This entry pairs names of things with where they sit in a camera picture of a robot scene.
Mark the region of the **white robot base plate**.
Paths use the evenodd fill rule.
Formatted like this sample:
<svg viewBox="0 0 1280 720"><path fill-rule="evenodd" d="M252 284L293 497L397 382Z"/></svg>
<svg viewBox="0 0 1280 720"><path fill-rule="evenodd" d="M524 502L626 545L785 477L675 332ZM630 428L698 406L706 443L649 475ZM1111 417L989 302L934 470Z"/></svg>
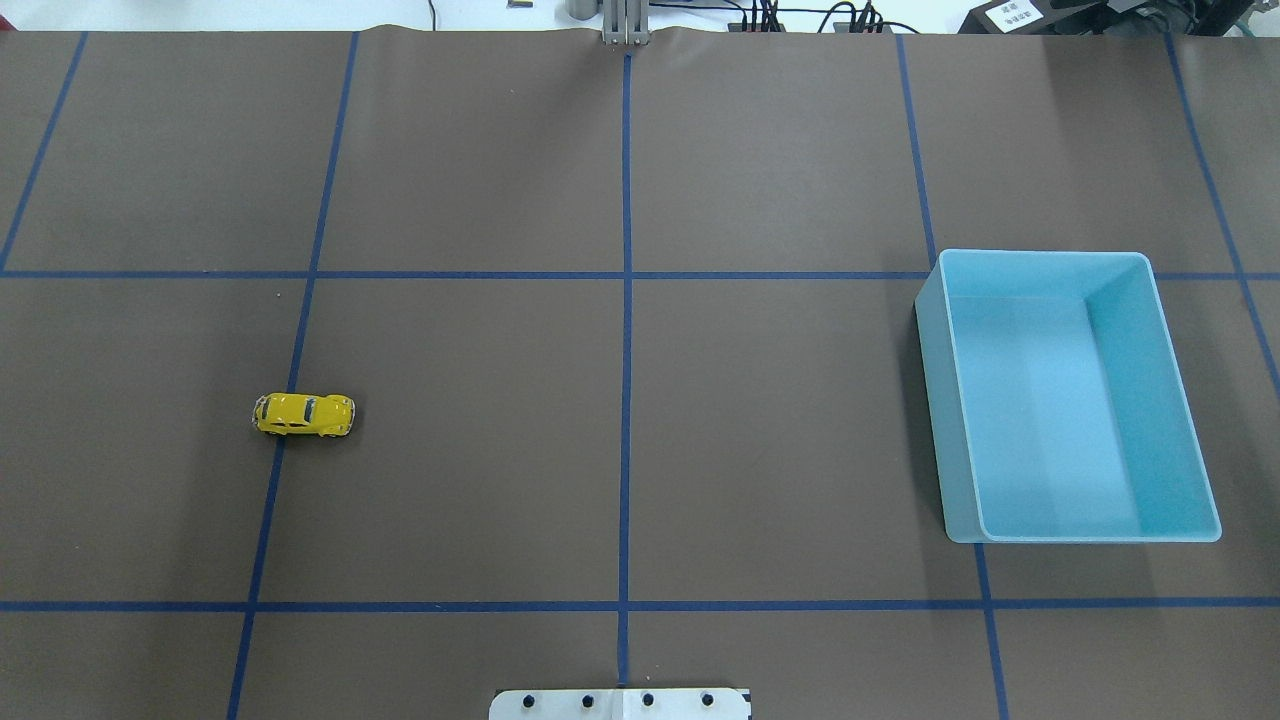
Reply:
<svg viewBox="0 0 1280 720"><path fill-rule="evenodd" d="M751 719L749 691L602 688L499 692L489 719Z"/></svg>

